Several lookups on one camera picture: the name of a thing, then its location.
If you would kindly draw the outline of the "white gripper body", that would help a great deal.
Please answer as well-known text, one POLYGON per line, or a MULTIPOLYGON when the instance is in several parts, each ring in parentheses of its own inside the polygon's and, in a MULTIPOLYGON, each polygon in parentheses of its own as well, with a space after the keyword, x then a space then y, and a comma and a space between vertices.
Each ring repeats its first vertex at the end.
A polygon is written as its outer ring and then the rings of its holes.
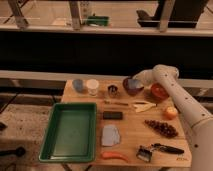
POLYGON ((139 80, 144 86, 151 85, 154 82, 154 76, 151 69, 143 70, 134 75, 133 78, 139 80))

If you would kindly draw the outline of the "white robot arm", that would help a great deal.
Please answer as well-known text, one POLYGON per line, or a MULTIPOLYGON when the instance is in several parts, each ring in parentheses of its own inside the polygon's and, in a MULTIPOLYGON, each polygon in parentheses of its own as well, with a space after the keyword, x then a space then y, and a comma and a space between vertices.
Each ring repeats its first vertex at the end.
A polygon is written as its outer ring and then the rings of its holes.
POLYGON ((184 115, 194 133, 190 171, 213 171, 213 115, 177 82, 178 77, 176 67, 162 64, 133 76, 146 86, 159 83, 184 115))

